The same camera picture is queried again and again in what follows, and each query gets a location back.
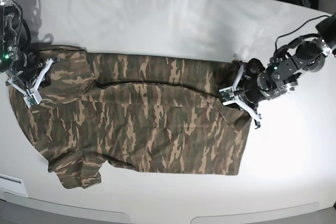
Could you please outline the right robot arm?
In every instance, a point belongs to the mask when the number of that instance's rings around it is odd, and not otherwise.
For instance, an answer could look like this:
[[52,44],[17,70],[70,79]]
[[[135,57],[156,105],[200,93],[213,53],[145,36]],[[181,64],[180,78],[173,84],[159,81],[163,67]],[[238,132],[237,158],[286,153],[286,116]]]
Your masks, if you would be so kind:
[[37,104],[41,100],[38,88],[51,66],[60,59],[43,60],[28,51],[31,39],[18,1],[1,0],[1,73],[7,74],[8,86],[23,94],[28,102]]

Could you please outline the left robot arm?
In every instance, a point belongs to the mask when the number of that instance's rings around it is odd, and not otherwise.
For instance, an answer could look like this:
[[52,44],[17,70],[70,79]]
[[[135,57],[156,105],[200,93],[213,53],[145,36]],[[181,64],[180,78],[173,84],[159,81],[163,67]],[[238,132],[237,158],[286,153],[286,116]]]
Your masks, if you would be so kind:
[[257,108],[261,101],[295,91],[298,78],[304,72],[320,71],[326,57],[335,55],[335,15],[323,15],[320,19],[315,34],[302,35],[275,47],[266,67],[256,58],[240,62],[233,84],[219,90],[222,104],[238,105],[260,128],[261,116]]

